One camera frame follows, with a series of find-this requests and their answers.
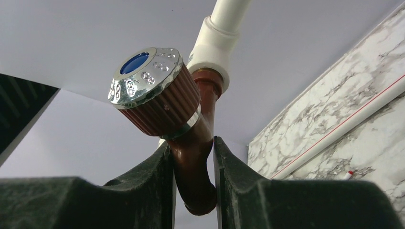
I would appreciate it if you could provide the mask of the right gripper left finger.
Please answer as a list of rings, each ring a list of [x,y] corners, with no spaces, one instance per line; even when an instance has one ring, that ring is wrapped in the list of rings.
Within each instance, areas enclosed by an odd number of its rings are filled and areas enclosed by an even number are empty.
[[[168,144],[98,186],[80,177],[3,178],[3,229],[171,229],[175,187]]]

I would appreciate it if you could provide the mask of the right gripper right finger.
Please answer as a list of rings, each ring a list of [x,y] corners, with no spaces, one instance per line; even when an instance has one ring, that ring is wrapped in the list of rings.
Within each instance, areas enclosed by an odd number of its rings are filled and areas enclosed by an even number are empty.
[[[389,198],[367,181],[269,180],[214,138],[221,229],[400,229]]]

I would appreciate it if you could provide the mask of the brown water faucet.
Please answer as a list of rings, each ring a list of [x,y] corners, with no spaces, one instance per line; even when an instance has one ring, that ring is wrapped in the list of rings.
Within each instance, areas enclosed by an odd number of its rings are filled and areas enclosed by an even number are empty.
[[[201,216],[217,204],[207,171],[214,142],[216,101],[222,76],[213,69],[189,70],[178,50],[148,47],[114,72],[108,101],[141,132],[165,140],[185,207]]]

